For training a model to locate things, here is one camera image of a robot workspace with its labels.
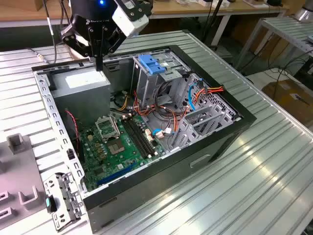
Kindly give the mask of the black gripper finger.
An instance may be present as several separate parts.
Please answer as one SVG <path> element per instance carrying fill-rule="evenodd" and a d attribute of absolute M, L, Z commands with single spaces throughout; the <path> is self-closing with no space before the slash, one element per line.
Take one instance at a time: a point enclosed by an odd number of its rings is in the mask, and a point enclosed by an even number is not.
<path fill-rule="evenodd" d="M 93 28 L 86 24 L 70 24 L 61 31 L 62 41 L 83 57 L 93 59 L 95 69 L 99 71 L 100 47 L 94 39 Z"/>
<path fill-rule="evenodd" d="M 115 27 L 102 28 L 101 47 L 99 52 L 99 71 L 103 71 L 103 59 L 108 54 L 114 53 L 118 47 L 125 41 L 126 35 L 122 30 Z"/>

